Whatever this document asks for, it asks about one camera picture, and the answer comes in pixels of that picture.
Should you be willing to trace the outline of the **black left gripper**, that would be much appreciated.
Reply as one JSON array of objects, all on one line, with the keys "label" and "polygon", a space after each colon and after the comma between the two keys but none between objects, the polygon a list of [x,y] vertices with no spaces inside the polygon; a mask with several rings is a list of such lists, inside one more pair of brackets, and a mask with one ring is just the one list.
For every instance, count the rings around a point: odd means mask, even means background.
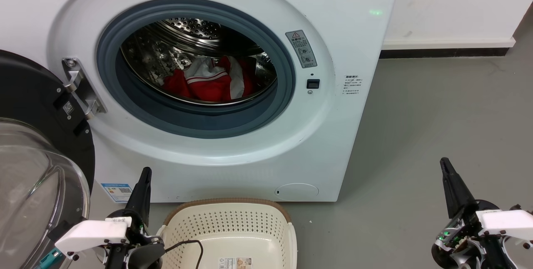
[{"label": "black left gripper", "polygon": [[117,244],[105,244],[105,269],[161,269],[165,244],[160,236],[148,234],[152,169],[143,168],[126,204],[126,209],[112,212],[107,219],[130,217],[131,226]]}]

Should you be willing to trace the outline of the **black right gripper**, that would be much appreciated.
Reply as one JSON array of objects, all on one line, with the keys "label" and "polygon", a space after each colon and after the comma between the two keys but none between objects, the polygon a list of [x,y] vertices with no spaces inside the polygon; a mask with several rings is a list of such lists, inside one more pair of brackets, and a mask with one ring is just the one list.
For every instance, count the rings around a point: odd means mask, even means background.
[{"label": "black right gripper", "polygon": [[495,205],[475,201],[448,158],[441,158],[442,184],[451,221],[432,245],[432,257],[442,269],[517,269],[505,242],[507,231],[484,229],[481,216],[496,212]]}]

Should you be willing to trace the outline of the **cream perforated laundry basket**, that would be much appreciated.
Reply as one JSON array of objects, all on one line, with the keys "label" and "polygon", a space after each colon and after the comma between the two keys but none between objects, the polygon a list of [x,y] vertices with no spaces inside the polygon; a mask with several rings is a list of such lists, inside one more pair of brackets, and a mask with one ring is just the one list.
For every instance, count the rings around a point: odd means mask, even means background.
[{"label": "cream perforated laundry basket", "polygon": [[220,258],[231,257],[252,258],[253,269],[297,269],[292,219],[266,199],[183,203],[168,214],[158,235],[167,249],[161,269],[218,269]]}]

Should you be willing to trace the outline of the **printed paper product label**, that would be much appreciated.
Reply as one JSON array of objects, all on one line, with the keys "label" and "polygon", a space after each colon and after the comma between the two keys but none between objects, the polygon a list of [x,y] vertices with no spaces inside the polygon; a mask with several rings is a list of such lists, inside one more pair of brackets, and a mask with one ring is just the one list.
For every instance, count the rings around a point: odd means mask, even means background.
[{"label": "printed paper product label", "polygon": [[253,260],[249,257],[220,258],[218,269],[253,269]]}]

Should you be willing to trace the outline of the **red and white garment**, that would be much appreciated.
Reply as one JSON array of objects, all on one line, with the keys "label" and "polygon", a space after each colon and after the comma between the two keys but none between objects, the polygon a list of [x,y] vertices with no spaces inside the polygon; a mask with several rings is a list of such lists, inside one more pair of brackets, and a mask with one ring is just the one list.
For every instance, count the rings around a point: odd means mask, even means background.
[{"label": "red and white garment", "polygon": [[243,59],[224,56],[218,62],[198,57],[184,70],[165,77],[162,88],[174,95],[205,102],[230,102],[260,89],[255,68]]}]

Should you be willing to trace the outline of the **black washer door with glass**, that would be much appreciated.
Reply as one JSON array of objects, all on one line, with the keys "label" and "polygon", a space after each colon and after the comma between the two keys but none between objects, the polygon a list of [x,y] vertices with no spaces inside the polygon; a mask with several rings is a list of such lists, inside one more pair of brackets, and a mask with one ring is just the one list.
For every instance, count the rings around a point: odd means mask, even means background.
[{"label": "black washer door with glass", "polygon": [[88,218],[94,178],[92,131],[74,95],[40,64],[0,50],[0,269],[33,269]]}]

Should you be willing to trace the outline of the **stainless steel washing machine drum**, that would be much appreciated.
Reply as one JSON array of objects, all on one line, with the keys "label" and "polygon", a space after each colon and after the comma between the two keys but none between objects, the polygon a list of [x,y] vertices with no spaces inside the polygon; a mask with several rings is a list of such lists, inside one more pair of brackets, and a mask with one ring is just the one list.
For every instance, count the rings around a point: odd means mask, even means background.
[{"label": "stainless steel washing machine drum", "polygon": [[[260,97],[273,87],[277,73],[270,57],[249,37],[216,22],[194,18],[170,18],[133,32],[120,47],[133,74],[164,97],[191,105],[229,106]],[[258,91],[230,102],[205,102],[171,94],[162,88],[165,77],[184,70],[198,57],[218,62],[224,56],[243,58],[255,68]]]}]

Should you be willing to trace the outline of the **blue energy label sticker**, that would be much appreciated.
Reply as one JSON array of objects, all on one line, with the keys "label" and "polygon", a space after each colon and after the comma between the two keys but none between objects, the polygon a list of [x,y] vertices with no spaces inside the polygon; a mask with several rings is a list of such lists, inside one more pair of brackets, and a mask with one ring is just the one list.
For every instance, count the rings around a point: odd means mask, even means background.
[{"label": "blue energy label sticker", "polygon": [[102,183],[101,186],[115,203],[127,203],[133,191],[129,184]]}]

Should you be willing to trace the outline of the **grey rubber door gasket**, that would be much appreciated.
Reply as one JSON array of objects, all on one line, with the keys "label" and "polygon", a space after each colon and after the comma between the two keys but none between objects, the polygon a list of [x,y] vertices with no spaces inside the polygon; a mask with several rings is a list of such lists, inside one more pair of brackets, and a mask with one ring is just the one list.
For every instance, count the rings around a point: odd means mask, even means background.
[{"label": "grey rubber door gasket", "polygon": [[[278,74],[273,89],[230,106],[194,105],[150,90],[127,67],[119,48],[135,30],[174,15],[211,19],[258,41]],[[296,86],[292,57],[272,30],[247,13],[207,0],[153,0],[129,8],[104,29],[96,61],[105,88],[125,111],[159,130],[193,138],[236,137],[269,124],[291,102]]]}]

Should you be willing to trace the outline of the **metal door hinge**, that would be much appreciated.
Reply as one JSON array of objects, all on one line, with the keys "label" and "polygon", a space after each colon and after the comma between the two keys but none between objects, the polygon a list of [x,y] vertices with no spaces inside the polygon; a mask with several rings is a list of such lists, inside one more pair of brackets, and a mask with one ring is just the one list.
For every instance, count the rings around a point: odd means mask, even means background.
[{"label": "metal door hinge", "polygon": [[75,57],[61,59],[61,64],[68,81],[64,84],[65,89],[73,94],[82,108],[87,120],[108,112],[101,96],[97,94],[88,79],[80,60]]}]

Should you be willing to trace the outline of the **white front-load washing machine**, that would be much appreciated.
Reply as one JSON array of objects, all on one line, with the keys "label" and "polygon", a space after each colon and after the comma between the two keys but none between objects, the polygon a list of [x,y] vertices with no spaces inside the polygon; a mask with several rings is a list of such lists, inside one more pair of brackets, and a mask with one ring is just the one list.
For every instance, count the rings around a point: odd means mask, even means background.
[{"label": "white front-load washing machine", "polygon": [[[0,50],[36,62],[63,85],[61,59],[80,60],[108,112],[88,124],[95,180],[134,186],[152,169],[152,202],[217,197],[280,201],[275,190],[302,182],[313,202],[335,202],[348,166],[395,0],[207,0],[236,8],[272,30],[296,72],[291,102],[269,124],[228,138],[202,139],[154,128],[125,111],[97,68],[100,37],[122,12],[153,0],[0,0]],[[302,68],[285,36],[303,30],[318,66]],[[360,75],[358,95],[342,95],[345,75]],[[306,88],[320,79],[320,88]]]}]

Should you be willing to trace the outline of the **small printed text label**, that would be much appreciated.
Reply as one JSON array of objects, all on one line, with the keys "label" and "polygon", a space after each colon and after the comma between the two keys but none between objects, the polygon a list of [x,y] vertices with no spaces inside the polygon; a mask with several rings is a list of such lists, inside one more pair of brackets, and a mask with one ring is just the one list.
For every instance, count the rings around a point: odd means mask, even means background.
[{"label": "small printed text label", "polygon": [[360,75],[345,75],[341,85],[342,95],[358,95],[362,89],[363,79]]}]

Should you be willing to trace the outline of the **round white filter cover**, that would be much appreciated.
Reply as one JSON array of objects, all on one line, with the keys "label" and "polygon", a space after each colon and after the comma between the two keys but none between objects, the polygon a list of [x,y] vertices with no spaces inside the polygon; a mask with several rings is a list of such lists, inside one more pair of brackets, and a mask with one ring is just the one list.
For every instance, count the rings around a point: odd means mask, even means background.
[{"label": "round white filter cover", "polygon": [[318,194],[319,189],[316,186],[302,182],[282,185],[275,190],[277,199],[287,202],[312,202]]}]

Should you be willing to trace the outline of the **grey warning sticker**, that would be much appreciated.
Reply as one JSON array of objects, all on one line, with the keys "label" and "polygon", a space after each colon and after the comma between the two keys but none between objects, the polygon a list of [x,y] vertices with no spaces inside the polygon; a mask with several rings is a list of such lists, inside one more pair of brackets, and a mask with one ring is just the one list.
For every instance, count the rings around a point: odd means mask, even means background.
[{"label": "grey warning sticker", "polygon": [[289,31],[285,33],[285,36],[291,43],[302,68],[318,66],[314,51],[303,30]]}]

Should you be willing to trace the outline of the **black wall baseboard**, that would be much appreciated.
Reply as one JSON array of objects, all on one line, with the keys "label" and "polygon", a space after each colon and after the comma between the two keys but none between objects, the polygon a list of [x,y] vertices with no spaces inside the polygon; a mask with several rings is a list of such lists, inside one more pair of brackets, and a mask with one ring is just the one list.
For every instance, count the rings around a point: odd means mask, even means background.
[{"label": "black wall baseboard", "polygon": [[508,47],[382,50],[379,58],[381,60],[401,60],[417,58],[504,57],[509,50]]}]

